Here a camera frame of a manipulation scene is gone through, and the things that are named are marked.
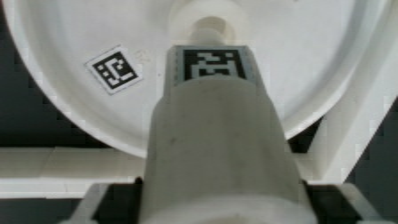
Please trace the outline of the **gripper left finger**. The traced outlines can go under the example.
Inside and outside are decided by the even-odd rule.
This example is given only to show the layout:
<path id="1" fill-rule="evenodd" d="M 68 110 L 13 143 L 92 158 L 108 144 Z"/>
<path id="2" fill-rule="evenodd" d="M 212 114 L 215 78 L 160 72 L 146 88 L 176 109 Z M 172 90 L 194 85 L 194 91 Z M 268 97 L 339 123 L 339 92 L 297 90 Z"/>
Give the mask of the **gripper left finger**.
<path id="1" fill-rule="evenodd" d="M 94 184 L 59 224 L 139 224 L 142 186 L 140 178 L 132 183 Z"/>

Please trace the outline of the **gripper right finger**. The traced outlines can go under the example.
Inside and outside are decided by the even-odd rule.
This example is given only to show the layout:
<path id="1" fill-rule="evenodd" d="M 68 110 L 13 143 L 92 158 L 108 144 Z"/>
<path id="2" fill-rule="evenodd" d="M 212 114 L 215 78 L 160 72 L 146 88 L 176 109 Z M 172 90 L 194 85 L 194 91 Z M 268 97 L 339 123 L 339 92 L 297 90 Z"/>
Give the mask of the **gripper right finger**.
<path id="1" fill-rule="evenodd" d="M 386 219 L 352 183 L 304 182 L 318 224 L 386 224 Z"/>

